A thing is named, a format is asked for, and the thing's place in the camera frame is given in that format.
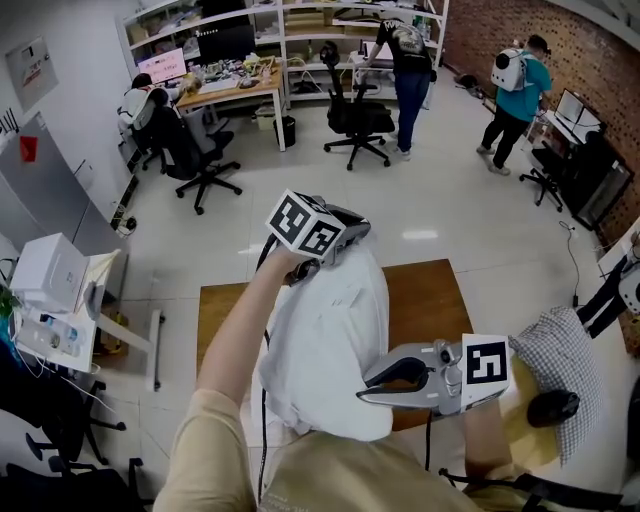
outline trash can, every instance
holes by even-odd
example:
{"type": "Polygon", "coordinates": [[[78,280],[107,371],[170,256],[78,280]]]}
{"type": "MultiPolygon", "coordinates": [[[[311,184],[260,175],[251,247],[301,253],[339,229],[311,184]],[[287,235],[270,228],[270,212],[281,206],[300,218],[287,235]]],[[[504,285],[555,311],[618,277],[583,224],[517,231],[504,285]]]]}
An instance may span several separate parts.
{"type": "MultiPolygon", "coordinates": [[[[280,144],[278,137],[278,124],[273,122],[273,129],[276,131],[276,140],[280,144]]],[[[289,148],[296,143],[296,120],[291,116],[285,116],[282,118],[282,131],[284,132],[284,145],[289,148]]]]}

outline desk leg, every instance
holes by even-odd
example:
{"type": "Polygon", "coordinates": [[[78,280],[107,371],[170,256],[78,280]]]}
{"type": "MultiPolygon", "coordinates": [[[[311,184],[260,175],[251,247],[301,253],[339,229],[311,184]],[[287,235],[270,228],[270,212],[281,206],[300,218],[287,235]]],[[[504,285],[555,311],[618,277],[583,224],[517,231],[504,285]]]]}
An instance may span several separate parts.
{"type": "Polygon", "coordinates": [[[158,345],[160,339],[160,323],[162,321],[162,311],[155,309],[151,314],[151,327],[149,328],[149,339],[145,340],[141,336],[131,332],[126,327],[114,322],[108,316],[101,314],[98,317],[98,327],[111,334],[114,338],[125,342],[147,354],[147,370],[145,387],[147,391],[157,391],[160,387],[158,381],[158,345]]]}
{"type": "Polygon", "coordinates": [[[286,151],[284,145],[284,127],[282,125],[282,105],[280,104],[280,89],[273,91],[273,109],[276,114],[276,127],[278,128],[278,142],[280,143],[280,151],[286,151]]]}

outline hair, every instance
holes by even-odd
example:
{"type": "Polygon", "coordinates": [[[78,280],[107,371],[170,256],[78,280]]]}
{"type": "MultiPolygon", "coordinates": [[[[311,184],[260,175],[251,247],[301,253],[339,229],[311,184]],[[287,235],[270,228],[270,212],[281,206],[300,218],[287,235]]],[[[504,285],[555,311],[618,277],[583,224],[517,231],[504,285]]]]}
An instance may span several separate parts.
{"type": "Polygon", "coordinates": [[[148,73],[140,73],[133,79],[133,82],[131,82],[132,89],[140,89],[141,87],[147,87],[149,85],[153,85],[153,81],[151,80],[151,75],[148,73]]]}
{"type": "Polygon", "coordinates": [[[537,34],[534,34],[529,38],[529,41],[527,41],[527,46],[529,46],[529,48],[533,48],[534,50],[540,50],[547,55],[551,54],[551,50],[549,50],[547,42],[537,34]]]}

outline white printer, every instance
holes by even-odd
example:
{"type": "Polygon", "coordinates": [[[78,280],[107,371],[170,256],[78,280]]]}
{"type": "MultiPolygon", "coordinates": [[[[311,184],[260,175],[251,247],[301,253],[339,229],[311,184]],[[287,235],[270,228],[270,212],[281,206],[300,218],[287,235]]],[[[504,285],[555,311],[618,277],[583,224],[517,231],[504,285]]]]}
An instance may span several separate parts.
{"type": "Polygon", "coordinates": [[[32,240],[22,250],[11,290],[43,311],[72,313],[88,264],[62,233],[32,240]]]}

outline poster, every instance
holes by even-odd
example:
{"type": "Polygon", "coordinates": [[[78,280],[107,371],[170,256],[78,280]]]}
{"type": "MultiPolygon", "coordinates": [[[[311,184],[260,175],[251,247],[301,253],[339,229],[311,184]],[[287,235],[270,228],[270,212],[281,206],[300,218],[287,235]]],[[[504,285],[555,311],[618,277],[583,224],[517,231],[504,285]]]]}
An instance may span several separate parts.
{"type": "Polygon", "coordinates": [[[13,87],[24,112],[58,85],[47,44],[42,37],[14,48],[6,58],[13,87]]]}

